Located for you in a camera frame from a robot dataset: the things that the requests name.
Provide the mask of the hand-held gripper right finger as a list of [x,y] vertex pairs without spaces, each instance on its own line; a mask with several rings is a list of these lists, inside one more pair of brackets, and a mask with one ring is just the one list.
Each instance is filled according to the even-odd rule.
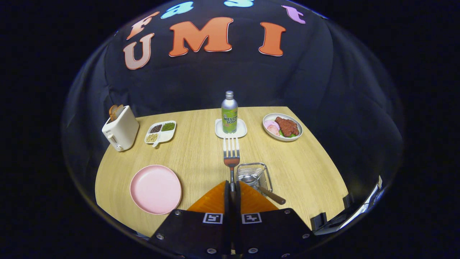
[[294,258],[315,246],[315,234],[292,208],[277,209],[242,181],[236,189],[235,247],[241,258]]

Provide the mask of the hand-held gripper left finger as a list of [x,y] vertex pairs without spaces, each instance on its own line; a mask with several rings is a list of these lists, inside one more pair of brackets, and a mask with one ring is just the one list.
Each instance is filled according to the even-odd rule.
[[149,238],[149,244],[173,258],[225,258],[231,254],[228,181],[217,185],[212,203],[223,205],[223,212],[195,212],[175,209]]

